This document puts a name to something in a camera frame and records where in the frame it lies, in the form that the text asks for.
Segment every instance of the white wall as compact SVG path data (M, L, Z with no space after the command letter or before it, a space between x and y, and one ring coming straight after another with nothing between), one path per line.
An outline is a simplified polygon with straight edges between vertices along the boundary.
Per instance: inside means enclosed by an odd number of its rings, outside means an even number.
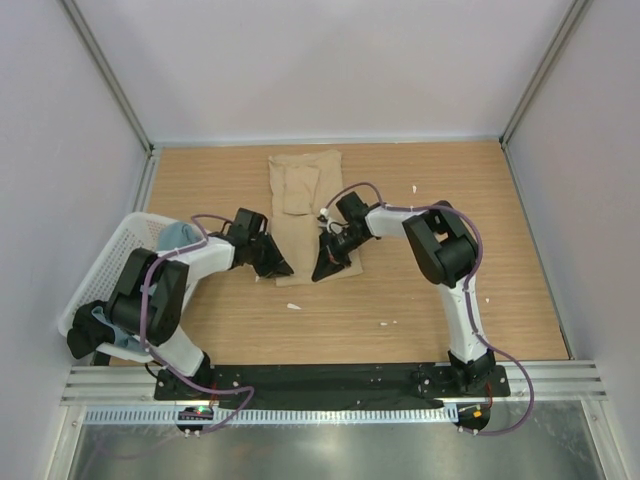
M497 136L569 0L79 0L155 141Z
M142 149L62 10L0 2L0 476L42 478L72 358L56 317L127 213Z
M640 2L594 2L512 143L575 353L593 358L640 478Z

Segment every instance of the white laundry basket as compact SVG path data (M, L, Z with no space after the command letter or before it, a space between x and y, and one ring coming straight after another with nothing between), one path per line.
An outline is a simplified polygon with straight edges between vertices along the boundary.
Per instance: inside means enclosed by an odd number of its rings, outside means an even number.
M102 249L62 315L58 318L60 333L67 336L67 332L73 324L73 317L80 306L95 300L105 302L109 300L131 252L139 247L155 251L160 232L175 222L176 220L172 218L151 213L135 212L127 215ZM183 309L194 289L195 285L191 285L188 293L185 294ZM134 353L107 343L100 345L97 350L126 360L143 363L151 360L149 355Z

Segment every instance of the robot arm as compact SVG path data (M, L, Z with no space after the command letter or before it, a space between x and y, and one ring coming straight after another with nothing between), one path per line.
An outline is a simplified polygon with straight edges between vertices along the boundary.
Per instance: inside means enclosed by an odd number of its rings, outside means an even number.
M260 277L291 275L293 270L266 226L264 215L241 208L226 233L210 234L204 246L167 259L153 273L147 308L149 348L195 383L210 386L211 369L209 357L179 326L187 287L211 274L244 264L252 265ZM144 279L151 265L166 253L138 248L129 255L104 308L106 318L115 327L133 336L140 334ZM107 338L93 332L106 332ZM108 334L104 325L85 316L82 324L74 320L67 343L74 356L80 358L109 341Z
M451 207L447 202L439 205ZM480 340L484 335L475 295L475 278L468 293L477 332L469 319L464 283L477 258L478 246L458 216L446 210L427 212L392 211L382 205L369 207L356 193L345 195L336 204L346 224L321 212L326 226L320 235L318 262L313 280L319 281L351 264L349 253L370 238L407 238L425 278L436 285L449 326L449 359L459 385L476 388L492 373L493 351Z

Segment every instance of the wooden table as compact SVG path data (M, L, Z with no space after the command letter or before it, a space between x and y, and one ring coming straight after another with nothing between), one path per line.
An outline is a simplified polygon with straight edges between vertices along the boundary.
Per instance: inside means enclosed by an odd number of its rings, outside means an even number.
M490 341L521 359L567 358L496 142L165 149L149 211L181 220L193 213L233 218L238 207L270 215L269 155L329 148L343 153L345 185L369 180L390 203L446 199L470 215L485 243L477 289ZM366 188L358 193L373 202ZM370 241L361 255L363 275L310 286L256 282L250 266L213 275L201 282L182 326L214 363L445 360L440 298L406 240Z

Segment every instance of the black mounting plate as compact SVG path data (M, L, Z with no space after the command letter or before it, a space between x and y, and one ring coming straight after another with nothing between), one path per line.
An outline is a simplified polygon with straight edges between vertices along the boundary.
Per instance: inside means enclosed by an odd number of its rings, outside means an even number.
M247 408L259 410L413 410L440 408L438 399L487 396L485 384L463 391L451 371L435 363L218 365L214 382L219 389L253 386ZM494 397L511 394L504 367L487 381ZM220 407L236 408L244 395L221 396Z

